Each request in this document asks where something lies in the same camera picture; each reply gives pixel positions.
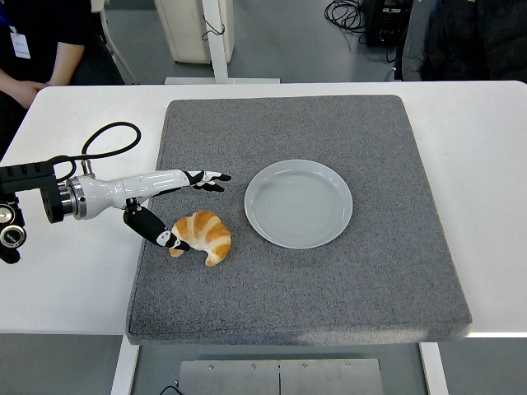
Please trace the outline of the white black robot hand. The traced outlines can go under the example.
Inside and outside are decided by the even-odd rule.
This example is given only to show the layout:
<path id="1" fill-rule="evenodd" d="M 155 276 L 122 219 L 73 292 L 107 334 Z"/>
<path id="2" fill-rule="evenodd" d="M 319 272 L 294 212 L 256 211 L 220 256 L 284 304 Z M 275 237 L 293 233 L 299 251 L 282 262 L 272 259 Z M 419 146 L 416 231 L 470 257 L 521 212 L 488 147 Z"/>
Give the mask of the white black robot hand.
<path id="1" fill-rule="evenodd" d="M 124 223 L 147 241 L 161 247 L 190 250 L 188 243 L 172 233 L 164 222 L 142 206 L 149 198 L 186 187 L 222 192 L 218 181 L 231 176 L 214 171 L 158 170 L 124 179 L 99 180 L 92 175 L 73 177 L 59 191 L 64 214 L 90 220 L 113 207 L 124 211 Z"/>

